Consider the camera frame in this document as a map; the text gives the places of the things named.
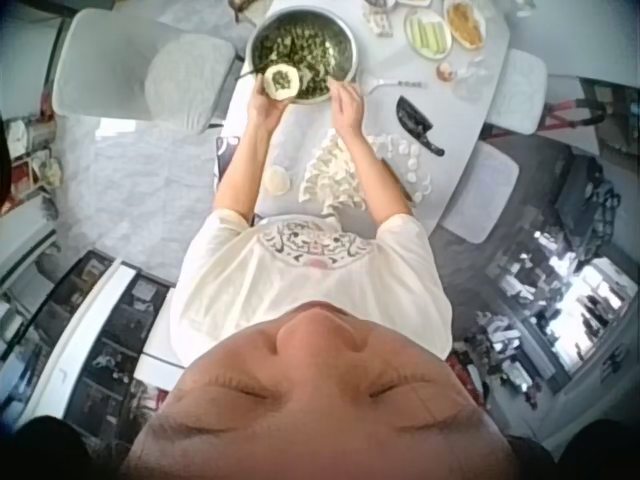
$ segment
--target hand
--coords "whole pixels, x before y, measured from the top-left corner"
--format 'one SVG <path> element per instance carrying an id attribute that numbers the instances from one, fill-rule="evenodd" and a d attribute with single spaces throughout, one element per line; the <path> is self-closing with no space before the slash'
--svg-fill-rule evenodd
<path id="1" fill-rule="evenodd" d="M 353 83 L 338 82 L 329 77 L 333 128 L 343 141 L 362 136 L 364 100 Z"/>
<path id="2" fill-rule="evenodd" d="M 273 133 L 280 125 L 282 115 L 293 98 L 281 102 L 272 99 L 265 92 L 263 82 L 264 77 L 262 74 L 258 75 L 253 95 L 249 102 L 249 125 L 264 128 L 269 133 Z"/>

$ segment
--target white t-shirt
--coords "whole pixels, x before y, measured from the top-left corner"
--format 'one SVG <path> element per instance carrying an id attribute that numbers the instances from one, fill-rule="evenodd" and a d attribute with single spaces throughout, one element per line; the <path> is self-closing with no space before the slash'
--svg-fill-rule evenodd
<path id="1" fill-rule="evenodd" d="M 217 210 L 191 243 L 171 304 L 171 342 L 184 365 L 250 325 L 312 301 L 392 328 L 440 358 L 451 349 L 451 305 L 429 239 L 396 215 L 375 240 L 337 220 L 269 219 L 255 227 Z"/>

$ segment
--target knife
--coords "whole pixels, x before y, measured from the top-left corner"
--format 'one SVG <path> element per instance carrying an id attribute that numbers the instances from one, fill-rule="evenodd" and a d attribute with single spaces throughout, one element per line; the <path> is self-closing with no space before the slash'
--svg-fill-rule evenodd
<path id="1" fill-rule="evenodd" d="M 398 99 L 396 115 L 400 125 L 409 135 L 437 157 L 444 157 L 444 150 L 431 143 L 427 138 L 427 133 L 433 129 L 433 123 L 404 96 L 400 96 Z"/>

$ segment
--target dining table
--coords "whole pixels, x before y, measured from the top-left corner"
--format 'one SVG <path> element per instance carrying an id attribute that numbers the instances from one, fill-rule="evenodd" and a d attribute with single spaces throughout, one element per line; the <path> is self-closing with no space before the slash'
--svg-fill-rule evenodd
<path id="1" fill-rule="evenodd" d="M 444 18 L 444 2 L 432 0 L 428 8 Z M 440 61 L 446 61 L 457 69 L 482 57 L 483 72 L 480 78 L 468 79 L 466 85 L 460 81 L 447 83 L 436 75 L 440 61 L 419 55 L 409 44 L 404 22 L 413 7 L 396 4 L 389 11 L 393 35 L 378 37 L 363 16 L 362 4 L 362 0 L 275 0 L 267 19 L 269 15 L 290 7 L 309 6 L 329 10 L 345 22 L 355 37 L 358 51 L 356 81 L 366 76 L 426 83 L 426 88 L 388 86 L 368 95 L 365 99 L 364 132 L 370 136 L 393 136 L 396 141 L 406 140 L 410 145 L 417 145 L 398 121 L 396 104 L 400 96 L 406 97 L 433 124 L 429 140 L 446 153 L 443 157 L 437 157 L 420 146 L 418 168 L 414 172 L 417 181 L 406 181 L 410 172 L 406 154 L 399 154 L 396 148 L 393 154 L 384 157 L 411 195 L 428 188 L 428 195 L 414 205 L 414 216 L 431 233 L 445 212 L 478 142 L 506 58 L 509 28 L 504 17 L 493 11 L 485 18 L 486 38 L 481 49 L 468 50 L 454 39 L 450 53 Z M 249 69 L 245 64 L 243 71 L 248 72 Z M 254 75 L 237 82 L 221 136 L 242 137 L 254 85 Z M 287 108 L 273 135 L 267 167 L 277 165 L 284 168 L 290 176 L 292 187 L 280 196 L 261 192 L 256 206 L 258 215 L 265 218 L 285 214 L 320 216 L 322 205 L 313 201 L 299 202 L 298 191 L 306 166 L 317 155 L 329 129 L 329 101 L 315 105 L 292 104 Z M 338 211 L 338 215 L 345 231 L 363 238 L 375 237 L 376 226 L 367 211 L 344 208 Z"/>

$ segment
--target sliced cucumber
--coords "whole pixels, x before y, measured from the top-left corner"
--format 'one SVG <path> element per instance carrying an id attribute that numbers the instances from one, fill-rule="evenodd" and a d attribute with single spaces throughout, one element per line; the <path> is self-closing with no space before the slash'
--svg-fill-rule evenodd
<path id="1" fill-rule="evenodd" d="M 422 39 L 422 48 L 426 48 L 431 51 L 431 43 L 429 42 L 429 36 L 427 35 L 427 27 L 424 25 L 422 20 L 418 20 L 420 22 L 420 38 Z"/>
<path id="2" fill-rule="evenodd" d="M 416 48 L 424 48 L 422 44 L 422 37 L 420 36 L 420 20 L 415 17 L 412 17 L 409 20 L 409 28 L 411 29 L 411 43 Z"/>
<path id="3" fill-rule="evenodd" d="M 436 39 L 436 27 L 433 23 L 429 23 L 427 25 L 427 38 L 429 39 L 429 50 L 431 50 L 433 53 L 437 53 L 438 40 Z"/>
<path id="4" fill-rule="evenodd" d="M 438 53 L 442 54 L 447 50 L 447 37 L 444 34 L 444 26 L 438 22 L 436 26 L 436 41 L 438 42 Z"/>

